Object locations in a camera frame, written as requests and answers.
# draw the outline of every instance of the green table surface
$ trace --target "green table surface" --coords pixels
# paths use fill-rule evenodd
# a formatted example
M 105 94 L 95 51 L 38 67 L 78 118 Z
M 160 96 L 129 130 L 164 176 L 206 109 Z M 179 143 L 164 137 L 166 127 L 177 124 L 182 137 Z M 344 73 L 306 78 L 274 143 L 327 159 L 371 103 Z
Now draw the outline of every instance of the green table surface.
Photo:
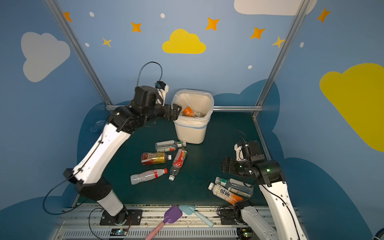
M 113 191 L 124 204 L 166 204 L 166 205 L 229 205 L 228 202 L 213 195 L 208 189 L 209 183 L 216 177 L 242 180 L 232 174 L 223 173 L 220 163 L 225 156 L 235 157 L 234 145 L 241 137 L 234 129 L 245 133 L 248 141 L 258 140 L 255 125 L 250 113 L 215 112 L 207 126 L 204 142 L 188 144 L 187 157 L 174 181 L 168 180 L 168 174 L 156 179 L 131 185 L 130 176 L 151 169 L 172 166 L 172 160 L 163 164 L 142 165 L 141 154 L 155 152 L 155 143 L 176 140 L 177 135 L 172 121 L 158 119 L 155 124 L 138 129 L 116 152 L 103 176 L 112 184 Z M 263 194 L 256 186 L 250 199 L 254 205 L 267 205 Z

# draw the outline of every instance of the wall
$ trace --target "wall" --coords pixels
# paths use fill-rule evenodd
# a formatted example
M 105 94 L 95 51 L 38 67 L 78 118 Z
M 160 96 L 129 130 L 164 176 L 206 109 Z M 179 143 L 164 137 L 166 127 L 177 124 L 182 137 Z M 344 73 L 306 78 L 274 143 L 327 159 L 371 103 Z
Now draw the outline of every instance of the wall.
M 157 61 L 167 102 L 188 88 L 216 95 L 216 105 L 256 103 L 262 84 L 251 85 L 268 77 L 300 2 L 59 0 L 114 104 L 131 100 L 140 68 Z M 140 85 L 159 76 L 148 65 Z M 254 98 L 242 96 L 247 87 Z
M 257 117 L 311 240 L 369 239 L 384 226 L 383 9 L 319 0 Z
M 77 160 L 87 112 L 102 102 L 44 0 L 0 2 L 0 238 L 47 239 L 58 216 L 43 197 Z M 47 199 L 59 212 L 76 192 Z

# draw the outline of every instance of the purple shovel blade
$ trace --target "purple shovel blade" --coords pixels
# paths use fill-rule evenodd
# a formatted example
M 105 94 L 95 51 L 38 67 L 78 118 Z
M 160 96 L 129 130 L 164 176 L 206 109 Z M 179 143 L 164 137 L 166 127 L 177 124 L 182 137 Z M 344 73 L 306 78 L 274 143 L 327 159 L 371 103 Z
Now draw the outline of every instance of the purple shovel blade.
M 183 215 L 183 212 L 179 209 L 179 207 L 177 207 L 177 205 L 173 205 L 164 214 L 164 221 L 163 221 L 163 223 L 174 223 L 179 218 L 181 218 L 182 215 Z

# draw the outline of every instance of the pink handle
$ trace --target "pink handle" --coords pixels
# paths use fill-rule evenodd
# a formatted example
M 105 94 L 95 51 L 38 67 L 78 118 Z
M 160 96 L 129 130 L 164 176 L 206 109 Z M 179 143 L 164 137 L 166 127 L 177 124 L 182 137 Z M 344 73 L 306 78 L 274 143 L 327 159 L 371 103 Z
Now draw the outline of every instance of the pink handle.
M 157 225 L 157 227 L 156 227 L 154 230 L 152 230 L 152 232 L 150 232 L 150 233 L 148 234 L 148 236 L 145 238 L 145 240 L 151 240 L 151 239 L 156 235 L 156 233 L 158 233 L 158 232 L 160 231 L 160 229 L 161 229 L 163 226 L 164 226 L 164 223 L 163 223 L 163 222 L 161 222 L 159 225 Z

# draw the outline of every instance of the light blue shovel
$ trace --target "light blue shovel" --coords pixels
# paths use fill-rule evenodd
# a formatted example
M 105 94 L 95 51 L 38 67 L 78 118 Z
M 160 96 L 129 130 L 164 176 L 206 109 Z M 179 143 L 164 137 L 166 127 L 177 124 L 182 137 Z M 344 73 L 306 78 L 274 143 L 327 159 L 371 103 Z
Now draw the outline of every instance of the light blue shovel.
M 193 206 L 193 205 L 181 205 L 179 206 L 180 210 L 182 210 L 185 214 L 187 215 L 192 215 L 192 214 L 195 214 L 196 216 L 198 216 L 205 224 L 207 224 L 209 227 L 213 227 L 215 224 L 214 222 L 212 222 L 211 220 L 209 220 L 208 218 L 206 218 L 206 216 L 202 215 L 201 213 L 199 213 L 197 210 L 196 210 L 196 206 Z

